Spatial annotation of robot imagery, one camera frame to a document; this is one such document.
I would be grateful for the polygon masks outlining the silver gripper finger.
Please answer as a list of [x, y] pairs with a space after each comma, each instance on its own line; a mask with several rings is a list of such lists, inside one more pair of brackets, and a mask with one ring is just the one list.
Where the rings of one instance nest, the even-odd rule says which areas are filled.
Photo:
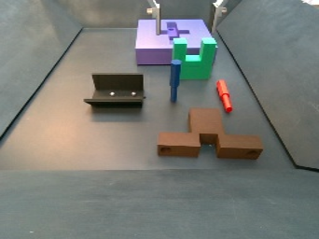
[[147, 2], [149, 4], [147, 14], [156, 20], [156, 35], [160, 35], [160, 4], [156, 0], [147, 0]]
[[212, 8], [214, 8], [214, 12], [212, 12], [212, 17], [214, 17], [214, 21], [212, 21], [212, 32], [216, 31], [216, 25], [218, 25], [218, 19], [222, 17], [222, 15], [227, 12], [227, 8], [226, 8], [226, 4], [227, 4], [228, 0], [216, 0], [212, 3]]

